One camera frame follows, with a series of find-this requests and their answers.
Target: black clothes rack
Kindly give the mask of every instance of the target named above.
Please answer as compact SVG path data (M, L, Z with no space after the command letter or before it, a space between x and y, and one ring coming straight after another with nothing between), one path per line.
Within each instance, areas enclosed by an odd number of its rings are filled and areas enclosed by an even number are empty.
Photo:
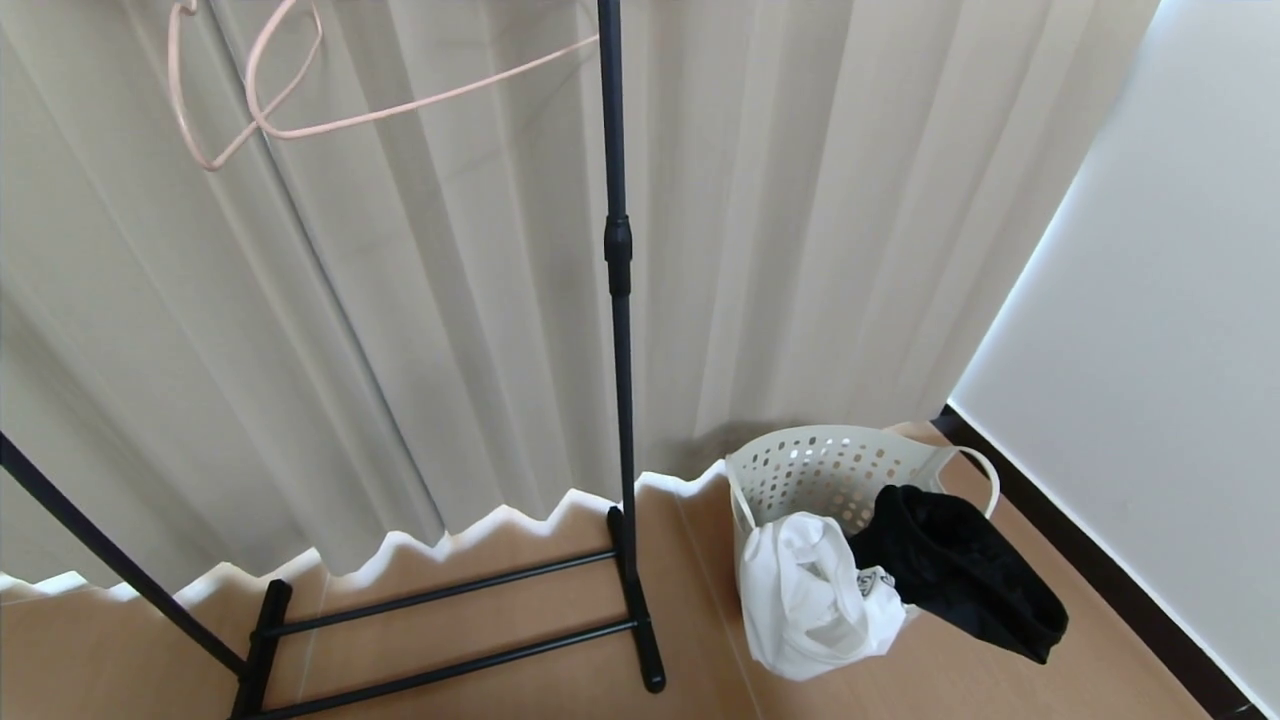
M241 657L187 612L142 568L108 538L70 500L67 498L44 473L22 454L6 436L0 433L0 464L26 488L54 518L77 539L84 543L122 580L138 591L165 618L205 648L209 655L236 674L239 688L232 705L230 720L284 720L340 707L385 694L447 680L485 667L521 660L571 644L631 630L639 656L640 676L649 692L660 692L667 684L658 641L653 633L649 609L645 606L640 575L636 571L636 507L635 507L635 439L632 437L631 410L631 224L627 219L626 184L623 169L622 135L622 53L620 0L598 0L600 22L600 78L604 97L604 161L608 184L608 218L604 228L604 259L608 263L609 296L613 305L613 361L618 392L618 438L622 460L622 509L611 507L607 523L612 547L538 565L499 575L471 580L447 588L420 592L343 612L321 615L310 620L285 623L284 614L293 588L284 580L271 580L262 597L257 625L250 633L247 657ZM355 691L308 700L276 708L264 708L262 698L271 676L275 648L284 635L315 630L338 623L360 620L381 612L402 610L476 592L526 578L568 570L579 565L613 559L626 600L626 616L603 625L588 628L550 639L503 650L426 670L406 678L369 685Z

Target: black garment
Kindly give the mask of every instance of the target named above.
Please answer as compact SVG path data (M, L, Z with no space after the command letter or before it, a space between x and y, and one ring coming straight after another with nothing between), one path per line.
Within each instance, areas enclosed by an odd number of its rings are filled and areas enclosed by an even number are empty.
M1042 665L1066 632L1066 609L1053 591L959 497L886 486L849 547L859 568L879 565L893 575L902 602Z

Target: beige curtain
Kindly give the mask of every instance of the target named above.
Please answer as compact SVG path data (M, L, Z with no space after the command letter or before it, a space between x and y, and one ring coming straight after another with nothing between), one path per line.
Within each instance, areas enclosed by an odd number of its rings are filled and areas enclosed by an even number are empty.
M594 32L570 0L319 5L282 127ZM774 424L932 416L1155 5L625 1L640 466L687 473ZM206 176L165 106L168 6L0 5L0 369L24 387L5 432L170 584L312 544L347 571L389 529L434 542L502 503L616 497L595 51ZM237 65L271 9L218 4L184 33L210 147L246 122ZM265 96L311 32L300 8ZM87 566L23 547L0 569Z

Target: floor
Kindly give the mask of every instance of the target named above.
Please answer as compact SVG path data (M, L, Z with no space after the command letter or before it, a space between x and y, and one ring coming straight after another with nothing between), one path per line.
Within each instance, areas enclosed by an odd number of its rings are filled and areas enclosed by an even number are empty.
M924 424L897 429L925 442L946 442ZM947 466L943 482L974 501L987 488L963 459ZM640 570L668 675L662 694L644 691L631 637L618 634L312 717L1207 717L1009 503L996 511L996 525L1071 616L1047 666L923 616L897 638L888 656L803 684L769 675L748 652L724 479L687 497L641 487L637 503ZM279 574L294 584L289 618L297 619L607 544L600 514L573 506L550 536L504 524L444 561L401 548L356 575L332 578L306 557ZM192 601L192 611L243 652L265 579L227 566L206 579L206 587L215 589ZM141 600L122 601L100 589L55 597L15 589L0 602L0 716L227 716L236 691L229 673ZM392 679L622 614L616 570L598 562L294 635L282 643L268 706Z

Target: laundry basket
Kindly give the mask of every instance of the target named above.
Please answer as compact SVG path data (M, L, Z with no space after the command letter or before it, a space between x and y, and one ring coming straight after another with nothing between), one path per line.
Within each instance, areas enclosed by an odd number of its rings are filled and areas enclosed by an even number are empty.
M876 495L886 484L946 492L938 471L956 452L973 456L991 479L991 500L984 510L991 518L1000 498L1000 479L991 462L968 447L938 447L854 425L806 425L758 437L726 462L733 503L733 557L742 556L751 530L792 512L833 518L845 536L851 536L867 527Z

